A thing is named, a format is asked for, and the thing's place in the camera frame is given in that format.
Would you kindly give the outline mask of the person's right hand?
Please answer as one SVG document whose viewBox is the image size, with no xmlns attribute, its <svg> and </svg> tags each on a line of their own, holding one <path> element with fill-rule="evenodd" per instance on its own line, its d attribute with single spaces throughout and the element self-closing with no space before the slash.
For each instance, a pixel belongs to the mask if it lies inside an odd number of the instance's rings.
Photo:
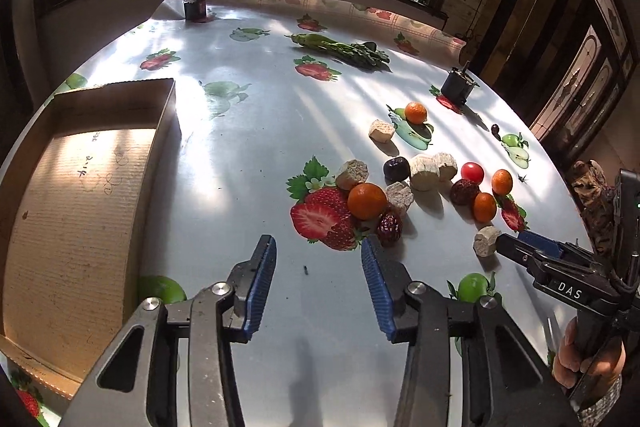
<svg viewBox="0 0 640 427">
<path fill-rule="evenodd" d="M 618 377 L 622 375 L 626 362 L 626 350 L 620 338 L 613 338 L 600 352 L 597 361 L 582 359 L 575 346 L 577 335 L 577 319 L 567 324 L 559 352 L 555 355 L 552 375 L 565 389 L 570 389 L 577 383 L 579 373 L 589 374 L 597 378 L 597 384 L 592 389 L 593 398 L 602 398 Z"/>
</svg>

